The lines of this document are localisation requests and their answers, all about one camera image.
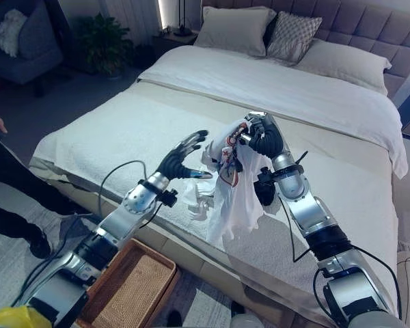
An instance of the floor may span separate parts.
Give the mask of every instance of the floor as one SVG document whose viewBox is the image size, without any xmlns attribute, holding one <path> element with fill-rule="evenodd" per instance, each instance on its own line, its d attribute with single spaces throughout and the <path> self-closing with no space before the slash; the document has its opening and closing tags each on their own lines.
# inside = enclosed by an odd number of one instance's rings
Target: floor
<svg viewBox="0 0 410 328">
<path fill-rule="evenodd" d="M 0 207 L 18 213 L 40 226 L 55 249 L 64 241 L 74 217 L 61 217 L 43 208 L 20 191 L 0 182 Z M 61 254 L 74 249 L 93 228 L 90 222 L 77 221 L 70 230 Z M 41 260 L 34 258 L 24 240 L 0 235 L 0 309 L 9 306 L 20 291 L 21 284 Z M 231 300 L 200 278 L 182 272 L 182 276 L 161 310 L 153 327 L 164 327 L 172 310 L 181 313 L 185 327 L 229 328 Z M 276 328 L 263 320 L 265 328 Z"/>
<path fill-rule="evenodd" d="M 43 98 L 33 96 L 30 84 L 11 85 L 0 90 L 0 116 L 9 131 L 3 143 L 28 164 L 36 145 L 45 135 L 125 90 L 140 72 L 128 68 L 121 79 L 109 80 L 61 68 L 46 77 Z"/>
</svg>

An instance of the wicker basket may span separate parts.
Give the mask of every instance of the wicker basket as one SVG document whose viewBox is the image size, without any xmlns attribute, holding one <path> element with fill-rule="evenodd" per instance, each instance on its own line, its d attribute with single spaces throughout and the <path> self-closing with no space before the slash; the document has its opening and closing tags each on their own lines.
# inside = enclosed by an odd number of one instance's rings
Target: wicker basket
<svg viewBox="0 0 410 328">
<path fill-rule="evenodd" d="M 132 239 L 88 290 L 82 328 L 147 327 L 180 276 L 176 264 Z"/>
</svg>

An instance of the gray tufted headboard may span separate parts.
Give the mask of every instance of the gray tufted headboard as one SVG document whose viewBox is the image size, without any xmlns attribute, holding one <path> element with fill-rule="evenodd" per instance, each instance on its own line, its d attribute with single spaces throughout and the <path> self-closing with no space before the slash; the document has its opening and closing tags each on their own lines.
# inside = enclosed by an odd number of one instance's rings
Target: gray tufted headboard
<svg viewBox="0 0 410 328">
<path fill-rule="evenodd" d="M 410 74 L 410 14 L 363 2 L 341 0 L 202 0 L 202 7 L 264 5 L 276 12 L 322 17 L 315 37 L 384 56 L 392 63 L 384 81 L 392 98 Z"/>
</svg>

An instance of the potted plant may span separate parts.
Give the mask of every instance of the potted plant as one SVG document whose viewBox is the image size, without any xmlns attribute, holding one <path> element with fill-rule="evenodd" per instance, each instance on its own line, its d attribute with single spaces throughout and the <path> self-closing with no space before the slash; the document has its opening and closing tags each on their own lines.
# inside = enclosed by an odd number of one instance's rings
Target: potted plant
<svg viewBox="0 0 410 328">
<path fill-rule="evenodd" d="M 124 39 L 128 28 L 122 28 L 113 17 L 83 17 L 77 22 L 77 38 L 87 63 L 108 77 L 120 77 L 125 63 L 131 64 L 133 43 Z"/>
</svg>

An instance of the gray armchair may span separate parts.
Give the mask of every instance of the gray armchair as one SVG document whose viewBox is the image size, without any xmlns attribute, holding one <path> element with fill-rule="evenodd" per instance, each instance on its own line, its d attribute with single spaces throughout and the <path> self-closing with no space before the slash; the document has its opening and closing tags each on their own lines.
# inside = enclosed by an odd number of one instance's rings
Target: gray armchair
<svg viewBox="0 0 410 328">
<path fill-rule="evenodd" d="M 43 0 L 2 0 L 0 22 L 11 9 L 28 18 L 18 36 L 17 58 L 0 50 L 0 77 L 26 84 L 60 64 L 63 56 Z"/>
</svg>

